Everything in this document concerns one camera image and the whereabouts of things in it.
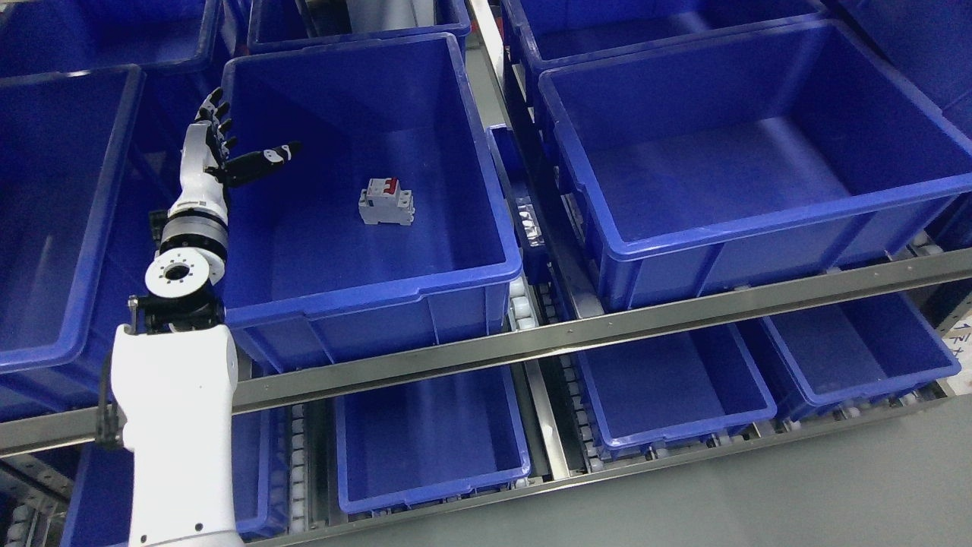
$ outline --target robotic hand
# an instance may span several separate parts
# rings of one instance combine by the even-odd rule
[[[243,544],[230,458],[236,347],[214,290],[226,270],[226,193],[281,168],[299,143],[230,160],[222,96],[213,91],[186,131],[182,194],[153,214],[151,294],[128,299],[131,324],[115,335],[111,386],[126,417],[121,439],[135,453],[131,547]]]

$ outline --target white circuit breaker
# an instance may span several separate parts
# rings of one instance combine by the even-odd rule
[[[411,190],[403,190],[396,177],[372,178],[358,199],[358,212],[365,224],[411,226],[415,204]]]

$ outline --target mounting holes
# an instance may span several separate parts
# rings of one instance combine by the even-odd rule
[[[165,269],[165,278],[170,281],[182,282],[186,275],[189,275],[189,267],[185,264],[173,264]]]

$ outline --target gray floor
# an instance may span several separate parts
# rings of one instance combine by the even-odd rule
[[[972,396],[920,415],[384,529],[334,546],[972,545]]]

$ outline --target metal shelf frame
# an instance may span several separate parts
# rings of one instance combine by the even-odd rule
[[[747,430],[745,438],[727,442],[713,438],[708,446],[676,451],[666,457],[649,455],[647,458],[609,463],[604,470],[594,472],[568,465],[564,445],[558,436],[570,432],[558,431],[549,396],[551,377],[547,376],[547,381],[544,379],[544,371],[549,372],[545,367],[556,366],[560,360],[550,357],[762,315],[969,279],[972,278],[972,249],[931,256],[897,257],[895,260],[888,257],[886,262],[853,270],[824,273],[650,308],[604,313],[591,284],[585,259],[576,243],[568,214],[552,184],[556,172],[541,151],[523,99],[522,83],[517,82],[513,69],[505,62],[503,42],[488,1],[467,0],[467,3],[477,22],[495,91],[504,106],[506,124],[513,129],[517,146],[527,159],[530,190],[536,199],[534,206],[551,256],[552,272],[558,287],[562,289],[569,312],[576,319],[526,331],[247,380],[240,382],[236,389],[233,412],[242,414],[311,401],[320,401],[314,406],[326,407],[326,402],[321,400],[338,395],[512,365],[514,378],[519,379],[521,412],[530,415],[533,425],[528,425],[528,429],[533,429],[535,433],[531,453],[542,456],[542,460],[535,462],[535,468],[540,472],[531,478],[527,486],[360,520],[349,520],[347,515],[335,508],[336,504],[322,501],[319,510],[312,511],[319,514],[319,520],[312,523],[308,531],[257,541],[253,545],[283,547],[309,544],[356,530],[811,438],[881,419],[904,416],[954,398],[942,387],[933,385],[924,390],[916,402],[892,401],[867,409],[856,418],[838,413],[832,419],[810,420],[800,428],[780,423],[758,423]],[[969,301],[967,297],[961,300],[963,304]],[[94,438],[95,418],[95,409],[81,409],[0,423],[0,457],[91,441]],[[329,463],[325,462],[324,465],[331,468]],[[317,472],[329,471],[319,469]],[[308,493],[309,496],[315,494],[321,493]]]
[[[380,355],[347,363],[240,382],[233,412],[242,414],[317,399],[409,383],[476,369],[507,365],[633,340],[662,336],[722,323],[793,310],[835,304],[868,296],[937,285],[972,277],[972,249],[827,273],[744,290],[673,302],[650,308],[604,314],[587,275],[581,251],[553,176],[532,130],[523,130],[525,105],[511,105],[518,93],[504,92],[518,84],[503,63],[503,43],[486,0],[468,0],[478,22],[483,48],[503,99],[509,126],[521,150],[526,150],[537,213],[559,286],[564,289],[572,321],[536,329],[498,334],[442,346]],[[93,408],[0,423],[0,456],[93,440]]]

